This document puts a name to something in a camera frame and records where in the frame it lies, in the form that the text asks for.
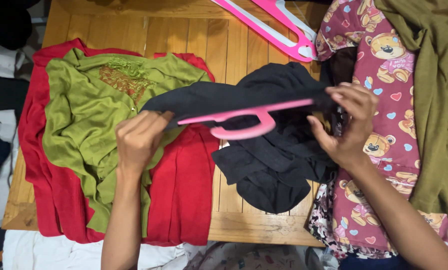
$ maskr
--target red sweater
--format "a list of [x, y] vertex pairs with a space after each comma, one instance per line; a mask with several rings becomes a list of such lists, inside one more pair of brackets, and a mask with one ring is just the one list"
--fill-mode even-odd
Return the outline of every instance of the red sweater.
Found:
[[[33, 56], [34, 70], [19, 122], [19, 140], [26, 163], [25, 179], [34, 185], [40, 233], [44, 236], [65, 235], [84, 244], [104, 239], [103, 233], [86, 227], [94, 210], [89, 208], [88, 199], [83, 195], [80, 179], [71, 169], [50, 163], [42, 148], [47, 121], [44, 108], [49, 101], [45, 67], [51, 59], [63, 58], [71, 48], [82, 50], [86, 56], [103, 53], [140, 55], [114, 48], [89, 49], [81, 40], [74, 39], [43, 48]], [[213, 80], [201, 58], [193, 54], [175, 55], [207, 71]], [[207, 243], [215, 166], [210, 153], [218, 148], [218, 139], [201, 125], [187, 127], [166, 146], [164, 156], [151, 172], [148, 237], [143, 243], [160, 246], [175, 246], [183, 241], [194, 245]], [[170, 175], [171, 171], [179, 171], [179, 174]], [[187, 198], [181, 205], [183, 194], [187, 194]]]

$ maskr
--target pink hanger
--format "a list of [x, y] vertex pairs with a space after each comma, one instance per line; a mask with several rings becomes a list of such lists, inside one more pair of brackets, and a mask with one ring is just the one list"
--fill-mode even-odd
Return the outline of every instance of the pink hanger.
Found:
[[269, 27], [267, 24], [263, 23], [255, 16], [251, 15], [249, 12], [245, 11], [241, 7], [237, 6], [230, 0], [211, 0], [217, 3], [224, 9], [228, 10], [230, 13], [235, 15], [241, 21], [243, 21], [250, 28], [254, 29], [257, 33], [263, 36], [265, 39], [269, 40], [272, 44], [278, 47], [283, 52], [287, 53], [289, 56], [304, 62], [310, 62], [316, 59], [316, 47], [313, 42], [303, 34], [298, 27], [293, 23], [293, 21], [303, 28], [303, 30], [309, 33], [309, 30], [314, 33], [307, 25], [297, 19], [284, 7], [283, 0], [252, 0], [259, 7], [267, 11], [271, 16], [279, 20], [282, 24], [291, 29], [295, 34], [297, 34], [299, 40], [297, 43], [289, 40], [287, 37], [283, 36], [276, 30]]
[[207, 121], [224, 122], [230, 118], [242, 115], [256, 115], [259, 118], [260, 123], [249, 128], [240, 130], [225, 130], [223, 127], [213, 127], [210, 129], [210, 133], [219, 139], [227, 140], [244, 140], [259, 137], [270, 132], [275, 126], [276, 122], [269, 115], [268, 112], [284, 110], [289, 108], [307, 106], [312, 104], [312, 99], [300, 99], [293, 101], [280, 102], [275, 104], [250, 107], [244, 109], [230, 110], [220, 113], [214, 113], [204, 116], [198, 116], [193, 118], [188, 118], [185, 120], [180, 120], [177, 123], [179, 125], [200, 123]]

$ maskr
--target hand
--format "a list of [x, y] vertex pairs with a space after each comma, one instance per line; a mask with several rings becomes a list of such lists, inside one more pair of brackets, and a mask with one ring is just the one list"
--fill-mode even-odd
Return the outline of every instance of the hand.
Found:
[[372, 117], [379, 98], [368, 89], [355, 83], [341, 83], [326, 88], [331, 98], [351, 116], [343, 136], [329, 136], [314, 116], [308, 116], [312, 132], [319, 145], [341, 168], [349, 171], [370, 161], [362, 151], [372, 132]]
[[118, 169], [132, 179], [139, 179], [143, 169], [152, 160], [173, 113], [143, 110], [115, 127]]

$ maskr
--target wooden surface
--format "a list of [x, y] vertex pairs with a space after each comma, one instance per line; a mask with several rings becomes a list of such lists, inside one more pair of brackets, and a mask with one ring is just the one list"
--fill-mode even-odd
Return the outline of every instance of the wooden surface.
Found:
[[[80, 38], [90, 48], [126, 49], [146, 58], [155, 52], [192, 52], [206, 61], [217, 82], [227, 84], [236, 84], [267, 63], [289, 62], [287, 55], [210, 0], [121, 1], [100, 6], [86, 0], [53, 0], [43, 46]], [[296, 39], [293, 32], [251, 1], [234, 2], [281, 34]], [[304, 15], [315, 30], [327, 11], [327, 6], [310, 2], [287, 2], [286, 7], [298, 18]], [[319, 78], [317, 62], [303, 65]], [[272, 215], [246, 203], [216, 168], [209, 240], [322, 246], [305, 229], [319, 187], [313, 182], [310, 185], [311, 193], [298, 206]], [[2, 227], [38, 230], [34, 190], [25, 181], [21, 151]]]

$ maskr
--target green cardigan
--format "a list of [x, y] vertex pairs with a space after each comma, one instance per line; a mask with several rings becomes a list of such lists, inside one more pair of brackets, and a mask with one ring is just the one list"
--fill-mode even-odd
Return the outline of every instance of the green cardigan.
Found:
[[417, 53], [414, 117], [421, 174], [410, 202], [448, 215], [448, 0], [375, 0]]
[[[52, 59], [46, 71], [50, 101], [45, 107], [47, 125], [42, 138], [45, 154], [51, 163], [72, 169], [81, 179], [83, 193], [95, 210], [87, 227], [105, 233], [116, 183], [116, 124], [137, 115], [151, 97], [210, 81], [209, 76], [172, 53], [156, 59], [120, 54], [85, 57], [76, 48], [62, 59]], [[142, 237], [147, 236], [150, 206], [145, 189], [151, 184], [148, 170], [182, 129], [165, 134], [142, 174]]]

